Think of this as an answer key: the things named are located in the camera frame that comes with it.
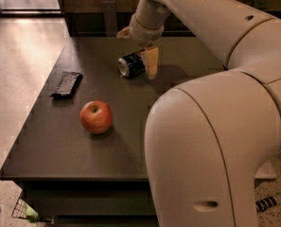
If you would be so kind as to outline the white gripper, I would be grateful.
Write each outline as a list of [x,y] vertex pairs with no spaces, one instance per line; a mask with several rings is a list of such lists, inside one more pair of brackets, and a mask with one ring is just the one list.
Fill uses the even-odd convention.
[[159,2],[139,0],[129,27],[124,27],[116,34],[118,39],[131,38],[137,45],[145,47],[140,52],[140,58],[149,79],[157,75],[159,49],[156,45],[148,45],[154,44],[161,37],[165,20],[170,14],[170,10]]

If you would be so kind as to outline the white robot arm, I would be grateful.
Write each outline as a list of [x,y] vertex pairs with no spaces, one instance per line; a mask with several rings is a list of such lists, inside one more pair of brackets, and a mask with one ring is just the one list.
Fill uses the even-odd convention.
[[281,152],[281,20],[235,0],[139,0],[122,36],[157,72],[156,40],[176,16],[223,71],[152,106],[145,160],[160,227],[258,227],[255,174]]

